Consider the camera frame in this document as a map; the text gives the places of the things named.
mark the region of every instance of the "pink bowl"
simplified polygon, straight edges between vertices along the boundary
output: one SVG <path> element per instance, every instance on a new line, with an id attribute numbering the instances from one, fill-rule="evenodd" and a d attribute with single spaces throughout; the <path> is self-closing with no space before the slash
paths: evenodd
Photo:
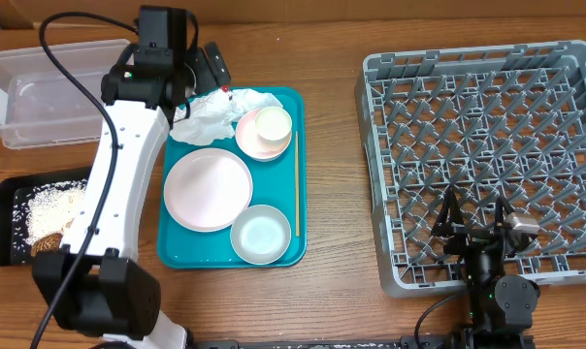
<path id="1" fill-rule="evenodd" d="M 224 229 L 248 207 L 252 176 L 230 151 L 204 148 L 182 157 L 164 185 L 164 204 L 181 226 L 201 233 Z"/>
<path id="2" fill-rule="evenodd" d="M 261 110 L 249 111 L 237 123 L 235 140 L 237 145 L 247 156 L 257 161 L 272 161 L 286 150 L 291 144 L 291 134 L 280 144 L 268 143 L 256 132 L 256 115 Z"/>

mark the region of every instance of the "wooden stick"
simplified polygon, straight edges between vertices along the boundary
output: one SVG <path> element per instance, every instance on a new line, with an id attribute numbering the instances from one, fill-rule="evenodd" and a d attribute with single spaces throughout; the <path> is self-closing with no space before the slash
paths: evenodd
<path id="1" fill-rule="evenodd" d="M 295 237 L 300 236 L 300 145 L 295 132 Z"/>

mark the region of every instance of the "bowl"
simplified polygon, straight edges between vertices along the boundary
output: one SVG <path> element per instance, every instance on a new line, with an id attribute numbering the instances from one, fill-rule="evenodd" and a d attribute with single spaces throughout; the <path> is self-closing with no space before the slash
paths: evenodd
<path id="1" fill-rule="evenodd" d="M 281 145 L 291 138 L 293 120 L 279 107 L 266 107 L 256 114 L 256 133 L 265 143 Z"/>
<path id="2" fill-rule="evenodd" d="M 245 155 L 256 161 L 272 161 L 278 158 L 291 143 L 289 132 L 283 142 L 270 143 L 258 136 L 256 132 L 256 115 L 261 110 L 247 112 L 237 123 L 235 141 Z"/>
<path id="3" fill-rule="evenodd" d="M 235 253 L 253 265 L 277 261 L 291 242 L 291 225 L 277 208 L 251 206 L 233 223 L 231 244 Z"/>

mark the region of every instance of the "teal tray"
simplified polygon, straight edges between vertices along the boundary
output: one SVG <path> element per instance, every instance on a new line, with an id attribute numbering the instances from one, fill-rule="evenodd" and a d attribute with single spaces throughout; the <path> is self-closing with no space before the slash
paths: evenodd
<path id="1" fill-rule="evenodd" d="M 291 243 L 279 260 L 267 266 L 244 262 L 231 245 L 231 228 L 214 233 L 198 233 L 183 228 L 171 216 L 164 204 L 163 190 L 159 212 L 157 253 L 164 265 L 175 269 L 229 269 L 256 267 L 290 267 L 306 253 L 306 132 L 304 130 L 304 100 L 288 87 L 252 87 L 258 92 L 274 94 L 293 119 L 293 140 L 276 160 L 262 163 L 252 160 L 237 146 L 235 139 L 215 141 L 209 146 L 179 143 L 168 138 L 164 159 L 164 183 L 170 169 L 188 153 L 204 147 L 229 150 L 239 156 L 250 169 L 254 192 L 250 205 L 270 205 L 281 210 L 291 224 Z M 295 132 L 299 138 L 300 171 L 300 236 L 295 237 Z"/>

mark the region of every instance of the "crumpled tissue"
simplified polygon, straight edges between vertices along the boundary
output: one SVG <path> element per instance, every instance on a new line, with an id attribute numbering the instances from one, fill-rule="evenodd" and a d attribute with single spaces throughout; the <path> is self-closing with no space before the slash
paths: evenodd
<path id="1" fill-rule="evenodd" d="M 224 92 L 217 89 L 191 102 L 191 114 L 185 118 L 185 109 L 177 109 L 170 136 L 177 142 L 209 145 L 215 140 L 233 138 L 233 122 L 239 121 L 248 111 L 265 107 L 280 107 L 282 103 L 271 93 L 253 89 L 235 89 Z"/>

